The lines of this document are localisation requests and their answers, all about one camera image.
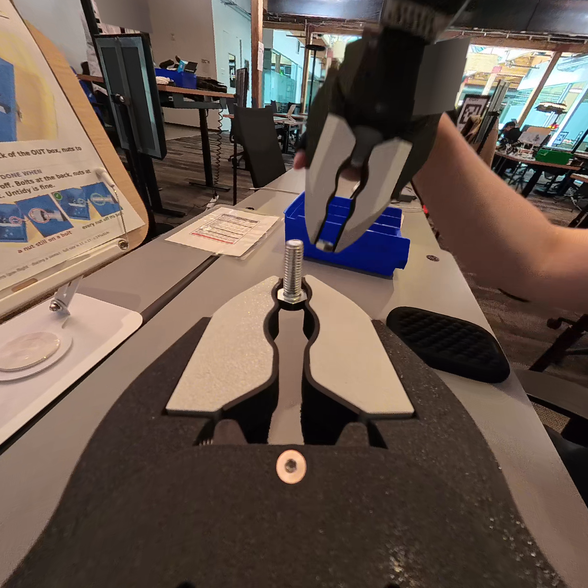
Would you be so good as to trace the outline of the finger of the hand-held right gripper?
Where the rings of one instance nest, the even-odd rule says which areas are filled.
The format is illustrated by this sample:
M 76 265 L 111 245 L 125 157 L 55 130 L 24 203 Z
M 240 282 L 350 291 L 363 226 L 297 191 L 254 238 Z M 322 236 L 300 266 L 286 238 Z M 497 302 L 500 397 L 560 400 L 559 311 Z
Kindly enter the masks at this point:
M 329 203 L 336 195 L 342 168 L 350 162 L 355 145 L 356 138 L 347 121 L 341 116 L 328 114 L 306 173 L 305 223 L 307 235 L 313 245 L 318 239 L 322 239 L 321 233 L 327 220 Z M 334 244 L 350 216 L 354 196 L 356 194 L 349 199 L 349 213 L 342 222 L 336 239 L 330 241 Z
M 408 141 L 394 138 L 372 149 L 367 160 L 366 180 L 352 198 L 350 216 L 337 238 L 335 253 L 355 243 L 388 207 L 412 146 Z

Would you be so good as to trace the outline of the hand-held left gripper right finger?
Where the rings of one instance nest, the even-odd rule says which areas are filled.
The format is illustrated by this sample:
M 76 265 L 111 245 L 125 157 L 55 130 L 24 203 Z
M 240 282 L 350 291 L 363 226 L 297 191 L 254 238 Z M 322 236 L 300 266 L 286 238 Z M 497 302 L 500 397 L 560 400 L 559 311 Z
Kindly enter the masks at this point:
M 369 420 L 410 418 L 415 409 L 370 316 L 354 301 L 312 275 L 307 308 L 317 324 L 309 340 L 310 384 Z

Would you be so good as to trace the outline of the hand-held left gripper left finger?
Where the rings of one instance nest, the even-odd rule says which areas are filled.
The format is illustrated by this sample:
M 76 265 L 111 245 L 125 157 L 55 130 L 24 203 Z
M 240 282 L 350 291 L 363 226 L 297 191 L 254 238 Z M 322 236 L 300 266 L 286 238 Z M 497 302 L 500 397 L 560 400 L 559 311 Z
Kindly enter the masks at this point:
M 211 317 L 168 403 L 174 415 L 271 420 L 277 407 L 276 292 L 270 276 Z

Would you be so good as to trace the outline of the blue plastic bin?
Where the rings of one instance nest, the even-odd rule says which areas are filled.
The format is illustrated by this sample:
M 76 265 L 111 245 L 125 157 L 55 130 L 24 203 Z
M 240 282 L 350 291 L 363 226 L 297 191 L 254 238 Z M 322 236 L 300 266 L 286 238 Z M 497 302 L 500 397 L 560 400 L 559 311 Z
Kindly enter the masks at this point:
M 325 252 L 310 243 L 305 223 L 305 193 L 284 211 L 285 239 L 300 239 L 305 258 L 370 274 L 391 277 L 404 269 L 409 257 L 410 239 L 401 234 L 402 211 L 389 206 L 376 222 L 341 253 Z

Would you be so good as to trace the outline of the steel hex bolt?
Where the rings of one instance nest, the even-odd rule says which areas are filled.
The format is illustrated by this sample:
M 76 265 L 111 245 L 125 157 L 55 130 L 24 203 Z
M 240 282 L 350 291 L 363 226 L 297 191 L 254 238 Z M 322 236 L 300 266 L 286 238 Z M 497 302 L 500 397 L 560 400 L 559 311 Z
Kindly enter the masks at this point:
M 277 291 L 277 298 L 284 305 L 293 307 L 304 303 L 307 299 L 302 286 L 303 258 L 303 242 L 300 239 L 287 240 L 283 256 L 282 287 Z

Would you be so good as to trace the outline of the person's right forearm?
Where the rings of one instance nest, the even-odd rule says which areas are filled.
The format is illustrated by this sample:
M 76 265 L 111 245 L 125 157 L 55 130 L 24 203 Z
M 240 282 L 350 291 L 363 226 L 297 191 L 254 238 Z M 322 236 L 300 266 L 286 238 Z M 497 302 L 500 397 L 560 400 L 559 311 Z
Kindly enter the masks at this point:
M 493 288 L 587 313 L 587 229 L 552 224 L 440 118 L 414 185 L 452 254 Z

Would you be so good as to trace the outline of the black mesh office chair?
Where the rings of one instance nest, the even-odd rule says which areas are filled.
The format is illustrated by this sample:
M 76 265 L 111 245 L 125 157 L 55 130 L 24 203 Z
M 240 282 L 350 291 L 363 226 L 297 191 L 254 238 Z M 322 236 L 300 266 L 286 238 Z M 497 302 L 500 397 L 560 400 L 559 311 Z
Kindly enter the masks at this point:
M 262 188 L 286 172 L 271 108 L 234 107 L 233 205 L 237 195 L 237 146 L 242 145 L 254 188 Z

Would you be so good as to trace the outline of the black textured pad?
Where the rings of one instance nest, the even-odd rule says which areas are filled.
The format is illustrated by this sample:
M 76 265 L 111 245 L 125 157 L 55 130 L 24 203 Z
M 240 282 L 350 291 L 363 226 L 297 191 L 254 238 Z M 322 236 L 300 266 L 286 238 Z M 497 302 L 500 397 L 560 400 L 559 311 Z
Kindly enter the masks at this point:
M 489 384 L 511 374 L 496 338 L 472 322 L 401 306 L 390 311 L 386 326 L 432 369 Z

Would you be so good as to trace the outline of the framed marker sign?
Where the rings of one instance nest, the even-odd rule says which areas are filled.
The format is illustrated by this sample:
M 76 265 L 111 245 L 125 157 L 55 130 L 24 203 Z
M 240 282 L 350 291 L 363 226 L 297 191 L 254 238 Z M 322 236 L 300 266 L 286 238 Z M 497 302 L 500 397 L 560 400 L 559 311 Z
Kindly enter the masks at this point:
M 473 127 L 474 122 L 479 121 L 483 116 L 489 103 L 490 96 L 487 94 L 467 93 L 459 108 L 456 127 L 462 134 L 467 134 Z

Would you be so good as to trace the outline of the paper sheet in plastic sleeve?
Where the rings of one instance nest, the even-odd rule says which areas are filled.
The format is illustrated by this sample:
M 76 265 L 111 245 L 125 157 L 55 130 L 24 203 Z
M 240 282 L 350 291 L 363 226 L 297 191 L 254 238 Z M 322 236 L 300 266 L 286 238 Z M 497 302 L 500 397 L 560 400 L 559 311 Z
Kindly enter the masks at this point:
M 252 209 L 217 206 L 166 240 L 218 256 L 242 258 L 283 222 Z

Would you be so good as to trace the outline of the white tilting board stand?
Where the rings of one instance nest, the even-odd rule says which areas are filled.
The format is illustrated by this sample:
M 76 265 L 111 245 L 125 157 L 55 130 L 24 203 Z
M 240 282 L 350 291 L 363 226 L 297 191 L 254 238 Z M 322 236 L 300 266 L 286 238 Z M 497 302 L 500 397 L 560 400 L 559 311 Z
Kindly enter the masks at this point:
M 142 325 L 139 313 L 78 293 L 81 280 L 1 325 L 1 443 Z

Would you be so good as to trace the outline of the wooden standing desk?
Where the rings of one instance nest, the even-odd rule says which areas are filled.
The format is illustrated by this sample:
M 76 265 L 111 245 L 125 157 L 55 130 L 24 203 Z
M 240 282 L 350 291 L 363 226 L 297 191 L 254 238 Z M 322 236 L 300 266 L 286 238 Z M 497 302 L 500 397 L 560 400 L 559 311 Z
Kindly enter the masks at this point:
M 196 110 L 199 114 L 205 180 L 191 179 L 188 184 L 193 187 L 210 189 L 215 193 L 233 190 L 232 186 L 221 185 L 214 179 L 207 115 L 212 110 L 222 112 L 228 105 L 228 99 L 233 99 L 234 96 L 230 93 L 188 89 L 173 85 L 157 84 L 157 88 L 161 107 Z

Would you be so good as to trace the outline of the blue storage crate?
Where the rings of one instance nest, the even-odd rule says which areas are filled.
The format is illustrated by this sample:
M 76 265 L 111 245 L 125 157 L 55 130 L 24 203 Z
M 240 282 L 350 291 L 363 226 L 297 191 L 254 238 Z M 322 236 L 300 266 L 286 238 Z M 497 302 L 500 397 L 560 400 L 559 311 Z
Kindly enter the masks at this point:
M 155 68 L 155 75 L 158 84 L 163 83 L 180 88 L 197 89 L 197 77 L 193 72 Z

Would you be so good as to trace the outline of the wooden display board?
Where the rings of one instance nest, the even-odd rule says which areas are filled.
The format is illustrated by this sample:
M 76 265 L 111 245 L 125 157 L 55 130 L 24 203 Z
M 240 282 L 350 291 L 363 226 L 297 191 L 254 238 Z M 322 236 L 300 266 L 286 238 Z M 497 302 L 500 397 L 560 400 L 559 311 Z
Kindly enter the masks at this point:
M 112 239 L 101 246 L 94 247 L 84 254 L 76 255 L 69 261 L 45 270 L 30 280 L 21 282 L 12 288 L 2 289 L 1 319 L 21 312 L 26 307 L 32 306 L 34 303 L 40 301 L 40 299 L 52 295 L 62 284 L 69 282 L 70 279 L 75 279 L 79 275 L 89 275 L 96 269 L 136 248 L 141 244 L 148 230 L 148 214 L 145 205 L 127 171 L 123 167 L 121 159 L 116 153 L 106 132 L 102 128 L 89 100 L 84 94 L 75 72 L 70 68 L 69 63 L 61 51 L 48 38 L 41 34 L 39 30 L 29 24 L 25 19 L 23 20 L 31 31 L 33 39 L 39 45 L 55 76 L 58 78 L 59 83 L 63 87 L 63 91 L 69 94 L 69 100 L 83 127 L 91 139 L 96 142 L 96 150 L 99 151 L 107 166 L 106 170 L 99 169 L 98 172 L 104 174 L 104 179 L 110 187 L 124 188 L 128 202 L 132 204 L 137 213 L 143 218 L 145 225 L 142 228 L 125 232 L 124 236 Z

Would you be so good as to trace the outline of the black monitor on stand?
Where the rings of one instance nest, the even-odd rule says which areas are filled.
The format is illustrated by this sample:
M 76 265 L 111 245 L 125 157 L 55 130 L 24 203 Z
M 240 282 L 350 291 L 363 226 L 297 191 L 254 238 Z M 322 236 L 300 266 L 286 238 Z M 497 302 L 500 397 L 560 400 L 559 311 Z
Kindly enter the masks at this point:
M 163 205 L 153 167 L 167 149 L 149 36 L 103 34 L 94 37 L 94 44 L 121 148 L 147 212 L 184 217 Z

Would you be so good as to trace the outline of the printed instruction sheet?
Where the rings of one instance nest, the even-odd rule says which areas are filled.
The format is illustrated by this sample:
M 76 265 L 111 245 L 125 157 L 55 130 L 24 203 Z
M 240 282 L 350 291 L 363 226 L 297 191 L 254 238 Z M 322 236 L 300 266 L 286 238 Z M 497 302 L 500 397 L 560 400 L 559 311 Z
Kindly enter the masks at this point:
M 1 289 L 145 225 L 11 1 L 1 1 Z

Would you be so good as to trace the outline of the wooden post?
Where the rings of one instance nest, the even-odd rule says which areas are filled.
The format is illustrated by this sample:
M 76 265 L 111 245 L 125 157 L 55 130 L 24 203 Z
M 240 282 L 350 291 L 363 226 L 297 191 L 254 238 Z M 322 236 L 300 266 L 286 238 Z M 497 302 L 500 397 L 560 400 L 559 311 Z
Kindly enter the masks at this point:
M 252 107 L 263 107 L 263 1 L 251 1 L 251 99 Z

